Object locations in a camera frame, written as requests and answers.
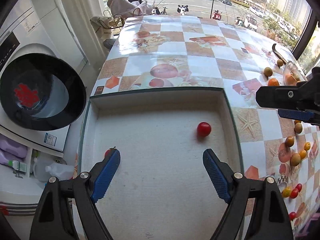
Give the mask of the cloth pile by window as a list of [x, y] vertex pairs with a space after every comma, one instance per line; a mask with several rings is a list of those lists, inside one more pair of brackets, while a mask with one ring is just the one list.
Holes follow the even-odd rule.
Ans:
[[140, 3], [139, 1], [108, 0], [107, 6], [111, 10], [112, 16], [121, 16], [124, 19], [149, 15], [152, 11], [152, 6], [147, 1]]

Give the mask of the white shallow box tray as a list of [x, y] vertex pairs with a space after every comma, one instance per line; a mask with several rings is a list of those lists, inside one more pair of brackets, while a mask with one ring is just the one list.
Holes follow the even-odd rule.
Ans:
[[[207, 137], [197, 135], [201, 122]], [[210, 239], [226, 209], [203, 165], [212, 149], [242, 171], [240, 146], [221, 88], [176, 87], [93, 96], [80, 140], [89, 171], [115, 147], [120, 165], [97, 209], [114, 239]]]

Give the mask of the green kiwi fruit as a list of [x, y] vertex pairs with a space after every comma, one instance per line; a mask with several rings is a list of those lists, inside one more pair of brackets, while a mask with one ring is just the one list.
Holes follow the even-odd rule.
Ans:
[[271, 77], [273, 75], [273, 70], [270, 67], [264, 68], [264, 75], [266, 77]]

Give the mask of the clear plastic jug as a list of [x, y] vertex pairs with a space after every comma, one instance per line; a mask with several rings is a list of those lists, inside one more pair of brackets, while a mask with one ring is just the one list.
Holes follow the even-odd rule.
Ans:
[[73, 178], [74, 167], [72, 165], [61, 164], [52, 159], [40, 157], [35, 157], [33, 162], [33, 175], [41, 182], [47, 182], [51, 177], [56, 177], [60, 181]]

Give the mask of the glass fruit bowl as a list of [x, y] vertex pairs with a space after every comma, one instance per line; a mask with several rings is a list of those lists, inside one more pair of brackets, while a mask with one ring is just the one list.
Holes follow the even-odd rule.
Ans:
[[303, 71], [292, 61], [287, 61], [285, 64], [283, 79], [286, 86], [295, 86], [299, 82], [307, 81]]

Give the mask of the purple detergent bottle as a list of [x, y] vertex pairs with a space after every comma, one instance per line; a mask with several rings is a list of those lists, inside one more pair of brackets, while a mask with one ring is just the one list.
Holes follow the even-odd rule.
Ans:
[[26, 146], [11, 140], [2, 134], [0, 138], [0, 148], [1, 150], [4, 150], [5, 152], [15, 155], [21, 159], [25, 158], [28, 153]]

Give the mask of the white washing machine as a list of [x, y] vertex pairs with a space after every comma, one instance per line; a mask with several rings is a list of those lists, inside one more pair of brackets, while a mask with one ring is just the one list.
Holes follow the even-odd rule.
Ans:
[[61, 157], [85, 105], [80, 76], [61, 59], [32, 1], [18, 0], [1, 27], [1, 132]]

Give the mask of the brown kiwi near board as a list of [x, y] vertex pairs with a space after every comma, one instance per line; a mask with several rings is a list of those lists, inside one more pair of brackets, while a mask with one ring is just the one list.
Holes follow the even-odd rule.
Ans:
[[278, 66], [278, 67], [282, 67], [283, 65], [284, 65], [283, 60], [278, 59], [278, 60], [277, 60], [277, 66]]

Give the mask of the patterned plastic tablecloth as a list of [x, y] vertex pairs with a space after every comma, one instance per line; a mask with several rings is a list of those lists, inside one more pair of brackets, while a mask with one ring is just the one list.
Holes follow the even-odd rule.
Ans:
[[[195, 16], [128, 18], [92, 95], [160, 87], [220, 87], [235, 116], [249, 178], [272, 175], [286, 198], [293, 234], [306, 234], [319, 208], [319, 128], [262, 109], [256, 91], [270, 78], [284, 84], [275, 42], [243, 27]], [[273, 70], [271, 77], [264, 68]]]

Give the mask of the red cherry tomato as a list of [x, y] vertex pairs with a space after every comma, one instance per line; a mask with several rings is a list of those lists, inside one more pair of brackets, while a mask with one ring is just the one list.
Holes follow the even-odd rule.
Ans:
[[207, 122], [201, 122], [197, 126], [197, 135], [199, 137], [207, 137], [210, 135], [212, 128]]

